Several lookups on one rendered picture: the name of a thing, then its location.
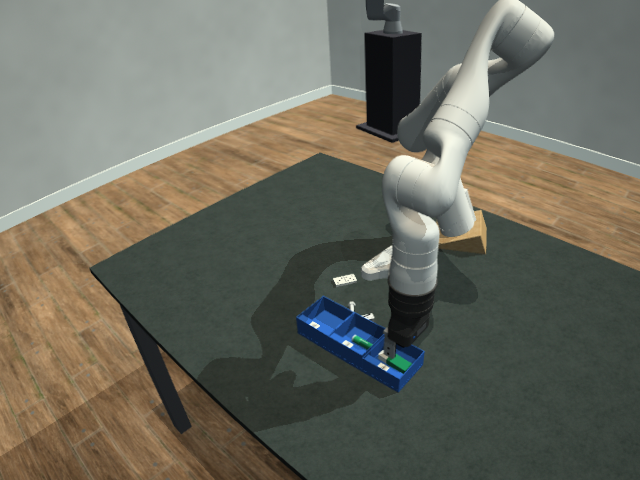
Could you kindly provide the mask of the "green aa battery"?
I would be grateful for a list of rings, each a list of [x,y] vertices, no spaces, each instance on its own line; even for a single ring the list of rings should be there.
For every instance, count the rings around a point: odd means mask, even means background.
[[[352,337],[352,341],[353,341],[354,343],[356,343],[356,344],[358,344],[358,345],[362,346],[363,348],[365,348],[365,349],[367,349],[367,350],[368,350],[368,349],[373,345],[373,344],[371,344],[370,342],[368,342],[368,341],[366,341],[366,340],[364,340],[364,339],[362,339],[362,338],[360,338],[360,337],[358,337],[358,336],[356,336],[356,335],[354,335],[354,336]]]

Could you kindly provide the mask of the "white domino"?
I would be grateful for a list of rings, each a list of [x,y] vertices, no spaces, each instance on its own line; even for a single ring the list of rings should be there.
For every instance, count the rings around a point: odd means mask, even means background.
[[[333,278],[336,287],[357,283],[354,274]]]

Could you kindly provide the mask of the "blue three-compartment bin rack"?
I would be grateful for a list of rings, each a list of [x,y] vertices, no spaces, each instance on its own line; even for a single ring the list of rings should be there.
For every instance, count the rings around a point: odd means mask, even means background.
[[[384,364],[378,354],[383,350],[385,328],[325,296],[296,321],[298,334],[398,393],[422,366],[423,350],[397,344],[396,354],[413,364],[404,374]],[[373,345],[367,350],[351,340],[353,335]]]

